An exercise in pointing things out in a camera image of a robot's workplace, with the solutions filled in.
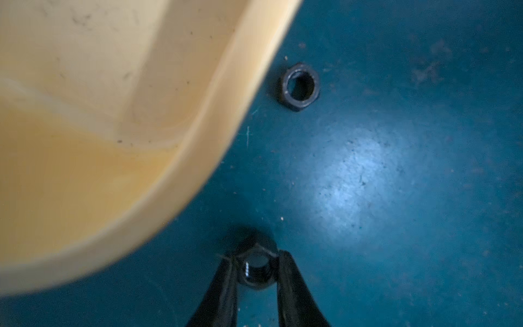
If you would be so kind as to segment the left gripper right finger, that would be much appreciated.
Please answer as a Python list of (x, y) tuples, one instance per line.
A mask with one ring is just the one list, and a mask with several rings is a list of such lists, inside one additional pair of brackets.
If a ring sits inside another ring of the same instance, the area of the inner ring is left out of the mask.
[(318, 308), (290, 252), (280, 250), (277, 272), (279, 326), (325, 326)]

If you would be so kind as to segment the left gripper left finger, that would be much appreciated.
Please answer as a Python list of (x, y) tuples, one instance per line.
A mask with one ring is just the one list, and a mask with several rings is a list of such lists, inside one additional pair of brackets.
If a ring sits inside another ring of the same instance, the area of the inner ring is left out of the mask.
[(238, 315), (238, 267), (234, 259), (223, 258), (202, 302), (186, 327), (236, 327)]

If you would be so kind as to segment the black nut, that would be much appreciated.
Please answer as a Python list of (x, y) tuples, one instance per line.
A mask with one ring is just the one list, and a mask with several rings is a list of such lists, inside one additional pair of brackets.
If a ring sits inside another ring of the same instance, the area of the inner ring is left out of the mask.
[(320, 96), (320, 76), (305, 63), (297, 63), (287, 69), (279, 79), (279, 102), (300, 112), (312, 105)]
[(234, 259), (238, 265), (239, 284), (263, 290), (277, 280), (279, 253), (276, 245), (252, 243), (237, 248)]

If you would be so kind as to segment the yellow plastic storage box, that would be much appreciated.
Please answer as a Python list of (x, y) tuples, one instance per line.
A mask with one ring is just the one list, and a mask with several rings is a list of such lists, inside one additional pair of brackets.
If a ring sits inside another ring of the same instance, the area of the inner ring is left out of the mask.
[(1, 295), (106, 267), (227, 151), (299, 1), (2, 1)]

